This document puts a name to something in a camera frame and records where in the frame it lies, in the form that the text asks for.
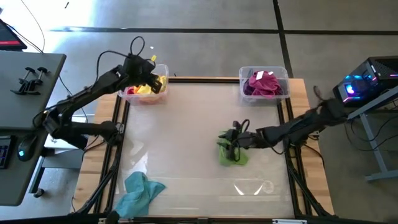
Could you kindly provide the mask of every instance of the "computer mouse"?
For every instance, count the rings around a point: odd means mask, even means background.
[[[37,136],[35,134],[26,135],[18,146],[18,159],[20,161],[28,161],[31,159],[35,152],[35,142]]]

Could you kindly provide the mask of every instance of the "teal towel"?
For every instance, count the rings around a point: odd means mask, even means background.
[[[149,203],[166,186],[148,181],[143,172],[133,172],[125,181],[127,194],[116,205],[115,211],[121,218],[134,218],[148,215]]]

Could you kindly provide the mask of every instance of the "concrete floor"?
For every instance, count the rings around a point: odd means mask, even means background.
[[[395,0],[278,2],[286,30],[398,30],[395,13],[398,2]],[[277,29],[272,0],[25,0],[25,3],[45,30],[45,52],[67,55],[61,76],[72,92],[94,81],[95,62],[100,52],[112,49],[126,53],[131,39],[137,35],[146,40],[147,47],[142,55],[150,57],[156,54],[157,63],[167,64],[170,73],[178,76],[236,77],[243,66],[284,66],[277,34],[47,31],[60,26]],[[40,32],[21,2],[1,1],[0,7],[3,8],[1,19],[15,26],[39,47],[42,46]],[[311,91],[313,85],[329,93],[367,57],[397,55],[396,40],[394,35],[286,35],[293,75],[305,79],[312,106],[316,103]],[[101,59],[100,71],[105,72],[122,62],[123,59],[116,55],[107,55]],[[58,82],[49,105],[65,95],[66,91]],[[95,103],[88,105],[86,112],[94,113],[95,107]],[[385,118],[374,119],[375,129],[383,120]],[[394,124],[389,126],[391,132],[396,132]],[[380,138],[388,135],[386,131]],[[337,215],[377,221],[394,218],[398,210],[395,190],[398,179],[372,184],[365,182],[365,174],[377,172],[376,161],[371,153],[359,152],[348,144],[342,126],[324,131],[320,146]],[[369,147],[360,142],[358,146]],[[392,165],[397,163],[395,154],[387,156]],[[40,185],[48,190],[49,197],[36,199],[26,195],[19,207],[1,207],[0,219],[68,213],[76,178],[75,172],[49,170]]]

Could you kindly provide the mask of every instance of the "wooden board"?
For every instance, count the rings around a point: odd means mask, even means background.
[[[307,97],[307,92],[305,90],[304,80],[293,78],[289,80],[290,85],[290,99],[292,102],[293,114],[294,116],[298,116],[306,112],[309,109],[309,102]],[[95,123],[101,123],[106,120],[111,120],[113,115],[113,108],[116,101],[116,94],[105,95],[102,96],[98,100],[98,106],[95,113]],[[287,120],[287,111],[285,109],[285,104],[283,102],[284,107],[284,116],[285,120]],[[124,108],[124,100],[122,100],[122,105],[119,110],[119,119],[121,120],[122,112]],[[319,151],[319,146],[316,141],[309,140],[308,145],[313,147],[314,149]],[[87,199],[91,196],[94,189],[97,187],[98,182],[100,181],[101,168],[104,161],[106,146],[101,146],[92,151],[89,151],[85,154],[83,163],[80,169],[80,175],[78,178],[78,182],[76,185],[76,190],[73,199],[73,205],[78,210],[83,206],[83,204],[87,201]],[[322,160],[319,158],[317,154],[312,152],[309,149],[303,147],[302,149],[302,159],[305,177],[307,180],[308,188],[312,191],[315,198],[322,204],[326,211],[329,213],[333,213],[333,207],[330,200],[330,194],[328,189],[328,184],[326,182],[325,171],[322,166]],[[298,194],[301,195],[299,187],[297,186]],[[105,208],[106,199],[108,198],[109,184],[104,190],[103,200],[101,205],[101,211]],[[300,196],[300,209],[304,211],[303,198]]]

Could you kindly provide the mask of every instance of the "plastic bin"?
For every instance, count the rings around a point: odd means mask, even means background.
[[[167,97],[167,92],[169,91],[169,68],[164,64],[156,65],[152,73],[166,76],[166,90],[164,92],[158,94],[128,95],[126,94],[127,88],[125,88],[123,91],[119,91],[118,95],[126,99],[132,105],[154,105],[164,102]]]
[[[268,71],[274,72],[276,79],[282,88],[283,94],[272,96],[271,98],[266,98],[265,96],[251,96],[245,95],[243,92],[243,86],[246,81],[250,78],[249,71],[253,69],[253,73],[257,71]],[[241,90],[242,98],[250,103],[255,102],[276,102],[279,103],[282,99],[286,99],[290,97],[289,90],[289,76],[287,75],[287,71],[284,67],[242,67],[239,69],[239,88]]]

